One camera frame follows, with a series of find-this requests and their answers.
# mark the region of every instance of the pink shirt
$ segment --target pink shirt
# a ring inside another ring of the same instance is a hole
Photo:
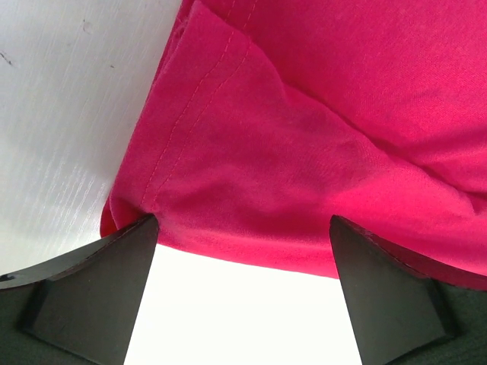
[[[329,219],[487,275],[487,3],[185,0],[101,232],[336,276]]]

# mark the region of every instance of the white surface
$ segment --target white surface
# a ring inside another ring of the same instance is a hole
[[[180,0],[0,0],[0,275],[98,238]]]
[[[159,246],[126,365],[359,365],[336,280]]]

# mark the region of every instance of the pink fabric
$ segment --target pink fabric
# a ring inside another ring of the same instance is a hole
[[[329,219],[487,275],[485,2],[187,0],[102,217],[336,277]]]

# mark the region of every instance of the stitched seam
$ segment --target stitched seam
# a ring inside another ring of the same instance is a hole
[[[235,6],[235,3],[237,2],[237,0],[234,0],[231,4],[231,7],[230,7],[230,10],[228,11],[227,15],[225,16],[225,19],[224,21],[226,22],[228,20],[228,18],[230,17],[230,14],[231,12],[234,10],[234,6]],[[142,194],[142,200],[140,202],[140,205],[142,206],[144,204],[144,201],[145,201],[145,197],[147,195],[147,191],[148,191],[148,187],[149,185],[151,185],[151,181],[152,179],[154,178],[154,175],[155,173],[157,172],[158,168],[159,168],[159,165],[161,164],[161,161],[164,157],[164,155],[166,154],[166,151],[167,149],[169,148],[169,144],[173,138],[173,135],[174,135],[174,130],[176,129],[177,125],[179,124],[180,120],[183,118],[183,116],[186,114],[186,111],[188,110],[189,108],[189,105],[191,104],[191,102],[193,101],[195,95],[198,93],[199,91],[199,88],[201,87],[202,83],[204,80],[206,80],[206,78],[218,67],[218,65],[220,65],[221,61],[223,60],[223,58],[225,57],[225,55],[227,54],[227,51],[228,51],[228,47],[230,46],[230,42],[233,38],[235,34],[235,29],[232,30],[230,36],[228,37],[228,40],[227,40],[227,44],[223,50],[223,53],[221,54],[220,56],[220,59],[215,63],[215,65],[208,71],[206,72],[206,74],[202,77],[202,79],[199,81],[199,83],[196,85],[196,89],[194,90],[193,92],[193,95],[191,95],[188,103],[186,104],[186,106],[184,107],[183,111],[181,112],[181,114],[177,117],[176,119],[176,122],[174,123],[173,125],[173,128],[170,130],[170,134],[169,134],[169,138],[167,139],[167,142],[166,142],[166,145],[164,146],[164,149],[161,153],[161,155],[159,156],[159,159],[154,167],[154,169],[152,170],[152,173],[151,173],[151,176],[149,177],[149,180],[147,181],[147,185],[145,186],[144,188],[144,193]]]
[[[256,9],[256,5],[257,5],[257,2],[259,0],[255,0],[253,2],[253,7],[252,7],[252,10],[250,10],[250,13],[249,13],[249,16],[247,17],[247,19],[245,20],[245,24],[243,25],[242,27],[242,30],[245,30],[245,28],[247,27],[248,23],[249,23],[249,20],[250,20],[250,17],[252,16],[253,12],[255,11]],[[240,67],[242,66],[242,64],[245,62],[245,60],[247,59],[247,56],[249,55],[249,51],[250,51],[250,46],[251,46],[251,42],[249,40],[249,44],[247,46],[247,51],[245,52],[245,55],[243,56],[243,58],[241,59],[240,63],[238,64],[238,66],[233,70],[233,72],[226,78],[224,79],[219,85],[218,87],[213,91],[212,95],[210,96],[210,99],[209,101],[207,102],[207,104],[205,105],[205,107],[202,109],[201,113],[198,115],[198,118],[196,119],[196,121],[193,123],[193,125],[191,126],[191,129],[189,130],[188,134],[186,135],[186,138],[184,140],[184,144],[183,144],[183,147],[181,148],[181,151],[180,151],[180,154],[179,156],[177,157],[177,160],[176,160],[176,163],[174,163],[173,167],[171,168],[170,172],[169,172],[169,175],[167,176],[167,178],[161,183],[161,185],[159,186],[159,189],[158,189],[158,192],[155,194],[154,196],[154,199],[152,201],[152,206],[151,208],[153,209],[155,207],[155,204],[156,204],[156,199],[157,199],[157,196],[159,195],[159,193],[161,192],[162,190],[162,187],[164,186],[165,183],[167,183],[167,181],[169,181],[169,179],[172,177],[173,175],[173,172],[174,170],[176,169],[176,166],[177,164],[180,162],[180,159],[181,157],[183,156],[183,152],[184,152],[184,149],[185,147],[187,146],[188,144],[188,141],[189,141],[189,137],[191,136],[191,133],[193,132],[193,129],[195,128],[195,126],[198,124],[199,120],[201,119],[202,115],[205,113],[205,111],[208,109],[208,107],[211,105],[212,101],[213,101],[213,97],[217,94],[217,92],[228,82],[228,80],[230,80],[237,72],[238,70],[240,69]]]

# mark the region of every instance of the dark mark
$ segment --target dark mark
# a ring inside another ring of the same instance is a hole
[[[91,28],[93,27],[93,24],[90,23],[89,21],[86,21],[86,19],[83,19],[83,31],[88,34],[92,34]]]
[[[10,66],[13,66],[14,64],[12,63],[12,61],[10,59],[7,58],[7,56],[3,53],[0,52],[0,56],[5,60],[5,62],[7,62]]]
[[[0,276],[0,282],[14,280],[14,279],[15,279],[15,276],[10,275],[10,274],[5,274],[5,275]]]

